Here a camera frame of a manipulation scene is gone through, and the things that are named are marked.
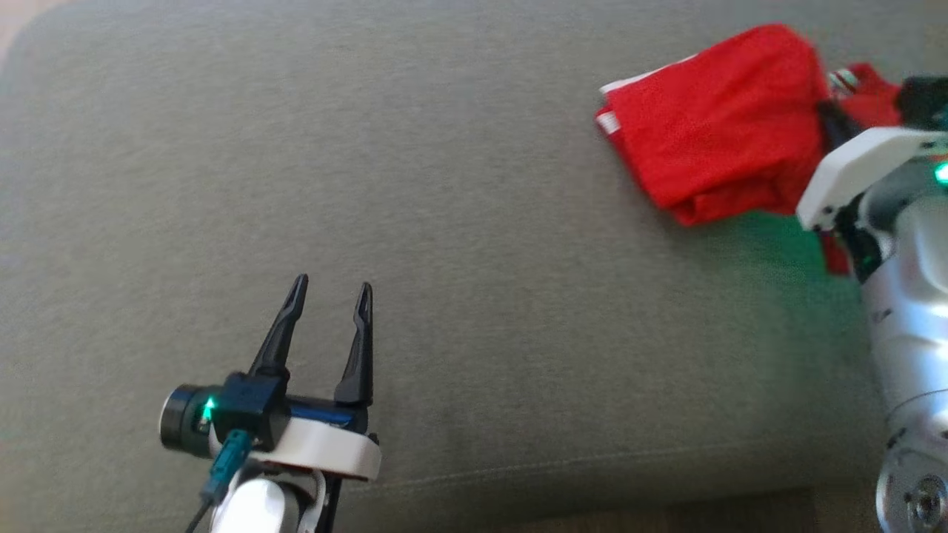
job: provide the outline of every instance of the black cable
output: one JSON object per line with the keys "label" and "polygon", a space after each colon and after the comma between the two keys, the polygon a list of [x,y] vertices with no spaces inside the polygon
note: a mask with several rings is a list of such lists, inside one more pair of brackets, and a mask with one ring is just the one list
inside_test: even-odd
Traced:
{"label": "black cable", "polygon": [[204,515],[208,514],[210,504],[210,498],[204,498],[202,500],[201,508],[197,509],[197,514],[195,514],[194,518],[191,519],[191,523],[188,525],[188,529],[185,529],[184,533],[194,533],[194,530],[197,529],[197,526],[201,524],[201,519],[204,518]]}

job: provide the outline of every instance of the white stripe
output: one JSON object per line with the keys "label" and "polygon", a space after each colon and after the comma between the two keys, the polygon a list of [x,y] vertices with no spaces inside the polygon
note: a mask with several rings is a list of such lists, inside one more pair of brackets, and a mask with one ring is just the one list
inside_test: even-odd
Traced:
{"label": "white stripe", "polygon": [[848,68],[840,68],[834,74],[836,74],[836,76],[839,76],[840,80],[843,80],[844,82],[849,83],[849,86],[854,87],[854,88],[859,87],[859,84],[860,84],[859,78],[857,78],[856,75],[853,74],[852,71],[849,70]]}
{"label": "white stripe", "polygon": [[837,99],[852,96],[852,91],[850,91],[849,87],[839,79],[839,76],[837,76],[835,72],[830,72],[830,74],[827,74],[827,82],[829,83],[829,88],[832,94]]}
{"label": "white stripe", "polygon": [[[693,55],[693,56],[688,56],[688,57],[682,59],[681,61],[675,62],[675,63],[673,63],[673,64],[684,63],[684,62],[688,61],[689,59],[694,58],[694,57],[697,56],[697,55],[698,55],[698,54],[695,54],[695,55]],[[627,79],[625,79],[625,80],[618,80],[618,81],[616,81],[616,82],[607,83],[607,84],[605,84],[605,85],[603,85],[602,87],[599,88],[599,92],[602,93],[603,95],[605,95],[606,93],[609,93],[609,92],[611,92],[611,91],[614,91],[615,89],[618,89],[618,88],[621,88],[621,87],[625,87],[626,85],[629,85],[629,84],[632,84],[632,83],[635,83],[635,82],[640,82],[641,80],[644,80],[645,78],[651,76],[652,74],[655,74],[656,72],[659,72],[659,71],[661,71],[661,70],[665,70],[666,68],[669,68],[669,67],[672,66],[673,64],[667,64],[667,65],[663,66],[662,68],[656,68],[655,70],[652,70],[651,72],[646,72],[645,74],[639,74],[638,76],[635,76],[635,77],[632,77],[632,78],[627,78]]]}
{"label": "white stripe", "polygon": [[606,135],[612,135],[619,131],[619,119],[615,117],[615,113],[612,113],[612,111],[599,115],[595,118],[595,121],[599,122]]}

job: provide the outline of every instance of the couch cushion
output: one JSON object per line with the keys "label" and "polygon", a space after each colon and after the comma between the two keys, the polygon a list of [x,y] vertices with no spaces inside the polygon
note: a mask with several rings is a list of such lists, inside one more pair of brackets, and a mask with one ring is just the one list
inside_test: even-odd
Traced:
{"label": "couch cushion", "polygon": [[291,389],[375,287],[385,453],[340,531],[459,530],[874,475],[855,287],[793,220],[683,230],[603,83],[783,20],[830,65],[942,66],[885,0],[92,0],[0,76],[0,501],[13,531],[177,531],[181,382],[245,368],[311,276]]}

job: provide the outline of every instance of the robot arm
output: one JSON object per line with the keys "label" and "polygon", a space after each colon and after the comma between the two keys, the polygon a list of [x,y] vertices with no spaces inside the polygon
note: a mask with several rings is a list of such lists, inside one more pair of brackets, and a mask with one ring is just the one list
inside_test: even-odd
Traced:
{"label": "robot arm", "polygon": [[[362,286],[349,361],[328,400],[286,393],[286,357],[307,282],[302,274],[293,284],[247,373],[235,372],[223,385],[181,385],[165,401],[162,445],[214,459],[201,491],[205,503],[188,533],[207,510],[211,533],[330,533],[342,481],[378,475],[378,438],[366,434],[373,401],[372,287]],[[243,449],[233,449],[234,434],[245,439]]]}
{"label": "robot arm", "polygon": [[948,132],[873,128],[821,163],[797,216],[831,230],[862,288],[890,438],[886,533],[948,532]]}

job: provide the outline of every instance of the wooden floor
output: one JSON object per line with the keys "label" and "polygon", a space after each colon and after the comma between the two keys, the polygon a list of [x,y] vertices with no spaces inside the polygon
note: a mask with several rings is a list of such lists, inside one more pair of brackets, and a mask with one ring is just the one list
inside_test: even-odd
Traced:
{"label": "wooden floor", "polygon": [[876,533],[870,483],[598,513],[511,525],[490,533]]}

